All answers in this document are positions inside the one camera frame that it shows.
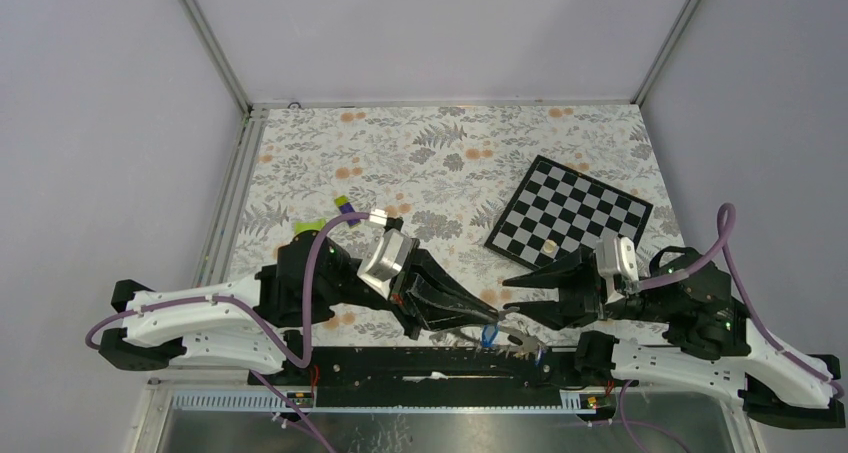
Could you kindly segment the blue key tag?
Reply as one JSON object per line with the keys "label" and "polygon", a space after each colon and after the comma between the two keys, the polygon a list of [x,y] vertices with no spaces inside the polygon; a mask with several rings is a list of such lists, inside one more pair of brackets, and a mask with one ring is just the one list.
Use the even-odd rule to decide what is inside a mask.
{"label": "blue key tag", "polygon": [[496,339],[499,334],[497,324],[485,325],[481,332],[481,346],[483,348],[491,348],[496,345]]}

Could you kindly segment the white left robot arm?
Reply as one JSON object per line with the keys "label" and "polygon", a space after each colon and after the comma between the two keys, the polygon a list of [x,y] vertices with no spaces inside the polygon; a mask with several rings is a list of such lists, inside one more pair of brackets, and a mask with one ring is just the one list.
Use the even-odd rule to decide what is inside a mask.
{"label": "white left robot arm", "polygon": [[309,374],[314,327],[340,304],[387,311],[409,338],[496,324],[497,310],[402,225],[381,210],[348,211],[297,232],[274,264],[237,280],[173,292],[118,281],[113,314],[90,328],[85,345],[126,371],[185,361],[275,373],[296,384]]}

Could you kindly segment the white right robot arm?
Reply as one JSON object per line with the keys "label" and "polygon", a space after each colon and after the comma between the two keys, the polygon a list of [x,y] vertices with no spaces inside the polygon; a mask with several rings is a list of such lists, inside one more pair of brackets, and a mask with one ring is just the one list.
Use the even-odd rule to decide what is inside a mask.
{"label": "white right robot arm", "polygon": [[791,430],[847,424],[832,355],[799,353],[761,332],[731,292],[731,277],[689,247],[637,272],[627,237],[580,247],[507,280],[554,289],[554,301],[520,302],[520,314],[552,330],[579,329],[573,369],[583,383],[672,384],[740,406],[759,423]]}

